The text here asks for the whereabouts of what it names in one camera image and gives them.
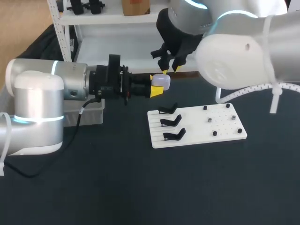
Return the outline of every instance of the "white pegboard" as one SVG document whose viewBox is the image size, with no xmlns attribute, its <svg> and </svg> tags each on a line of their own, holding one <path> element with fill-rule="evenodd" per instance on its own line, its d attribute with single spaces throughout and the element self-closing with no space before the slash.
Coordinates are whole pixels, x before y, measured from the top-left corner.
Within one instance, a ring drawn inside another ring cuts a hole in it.
<svg viewBox="0 0 300 225">
<path fill-rule="evenodd" d="M 247 133 L 233 107 L 227 108 L 226 104 L 178 108 L 174 114 L 159 114 L 158 110 L 148 112 L 148 121 L 152 147 L 167 148 L 191 144 L 203 144 L 213 142 L 226 142 L 247 138 Z M 176 127 L 162 127 L 160 120 L 175 120 L 178 115 L 182 116 Z M 165 140 L 163 133 L 178 134 L 182 128 L 186 133 L 180 141 Z"/>
</svg>

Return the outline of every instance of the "cardboard box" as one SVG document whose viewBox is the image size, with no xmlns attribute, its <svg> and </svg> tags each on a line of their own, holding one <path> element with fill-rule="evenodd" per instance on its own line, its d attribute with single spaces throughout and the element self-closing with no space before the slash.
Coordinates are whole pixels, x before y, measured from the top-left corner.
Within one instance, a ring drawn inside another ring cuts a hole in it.
<svg viewBox="0 0 300 225">
<path fill-rule="evenodd" d="M 150 13 L 150 0 L 122 0 L 124 15 L 145 15 Z"/>
</svg>

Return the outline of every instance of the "black cable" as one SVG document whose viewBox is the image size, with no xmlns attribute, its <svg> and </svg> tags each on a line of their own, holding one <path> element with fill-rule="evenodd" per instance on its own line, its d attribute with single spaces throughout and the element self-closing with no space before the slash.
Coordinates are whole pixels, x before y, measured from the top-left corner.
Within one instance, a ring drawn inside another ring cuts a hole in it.
<svg viewBox="0 0 300 225">
<path fill-rule="evenodd" d="M 100 100 L 97 100 L 96 98 L 91 99 L 91 100 L 85 102 L 83 104 L 82 108 L 84 109 L 89 103 L 95 103 L 95 102 L 100 102 Z M 83 113 L 83 110 L 81 110 L 78 114 L 76 128 L 75 128 L 75 131 L 74 131 L 73 136 L 72 136 L 71 140 L 69 141 L 69 143 L 63 149 L 60 150 L 59 154 L 56 157 L 54 157 L 48 163 L 43 165 L 42 168 L 38 172 L 36 172 L 34 174 L 26 174 L 26 173 L 22 172 L 20 169 L 18 169 L 17 167 L 15 167 L 14 165 L 12 165 L 10 162 L 7 162 L 7 161 L 4 161 L 4 165 L 7 166 L 8 168 L 10 168 L 11 170 L 15 171 L 17 174 L 21 175 L 22 177 L 25 177 L 25 178 L 38 177 L 45 170 L 47 170 L 50 166 L 52 166 L 52 164 L 66 151 L 66 149 L 68 149 L 70 147 L 70 145 L 72 144 L 72 142 L 75 139 L 76 134 L 78 132 L 82 113 Z"/>
</svg>

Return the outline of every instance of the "wooden floor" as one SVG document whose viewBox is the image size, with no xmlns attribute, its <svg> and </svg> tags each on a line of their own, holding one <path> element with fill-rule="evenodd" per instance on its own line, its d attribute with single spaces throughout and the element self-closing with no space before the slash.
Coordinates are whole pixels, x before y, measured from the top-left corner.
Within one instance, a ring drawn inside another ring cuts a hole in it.
<svg viewBox="0 0 300 225">
<path fill-rule="evenodd" d="M 0 90 L 8 62 L 51 23 L 46 0 L 0 0 Z"/>
</svg>

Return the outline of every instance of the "white cable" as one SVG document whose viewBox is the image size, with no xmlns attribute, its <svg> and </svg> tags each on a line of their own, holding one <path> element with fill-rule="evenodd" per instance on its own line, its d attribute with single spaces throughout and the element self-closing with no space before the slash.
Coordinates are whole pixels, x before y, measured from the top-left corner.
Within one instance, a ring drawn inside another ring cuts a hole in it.
<svg viewBox="0 0 300 225">
<path fill-rule="evenodd" d="M 6 128 L 6 140 L 5 140 L 4 148 L 3 148 L 2 155 L 0 158 L 0 176 L 4 176 L 4 160 L 8 153 L 8 148 L 9 148 L 10 141 L 11 141 L 11 130 L 12 130 L 12 125 L 11 125 L 11 120 L 10 120 L 9 115 L 6 112 L 0 112 L 0 117 L 2 117 L 2 116 L 4 116 L 6 119 L 7 128 Z"/>
<path fill-rule="evenodd" d="M 271 104 L 271 109 L 270 109 L 270 113 L 275 114 L 277 112 L 277 107 L 278 107 L 278 103 L 279 103 L 279 98 L 280 95 L 282 95 L 282 89 L 279 86 L 276 77 L 275 77 L 275 71 L 274 71 L 274 67 L 272 65 L 272 61 L 270 58 L 270 51 L 269 51 L 269 33 L 270 33 L 270 27 L 271 27 L 271 22 L 273 19 L 273 15 L 269 15 L 264 22 L 264 26 L 263 26 L 263 62 L 264 62 L 264 68 L 265 71 L 267 73 L 267 75 L 269 76 L 269 80 L 272 83 L 273 86 L 273 99 L 272 99 L 272 104 Z"/>
<path fill-rule="evenodd" d="M 279 88 L 281 89 L 289 89 L 289 90 L 293 90 L 296 91 L 298 93 L 300 93 L 300 86 L 296 85 L 296 84 L 292 84 L 292 83 L 277 83 Z M 221 98 L 221 88 L 217 88 L 217 92 L 216 92 L 216 102 L 218 104 L 223 104 L 225 102 L 228 102 L 234 98 L 240 97 L 242 95 L 251 93 L 251 92 L 255 92 L 255 91 L 262 91 L 262 90 L 266 90 L 266 89 L 272 89 L 273 85 L 271 83 L 267 83 L 267 84 L 261 84 L 261 85 L 255 85 L 255 86 L 251 86 L 251 87 L 247 87 L 241 90 L 238 90 L 226 97 Z"/>
</svg>

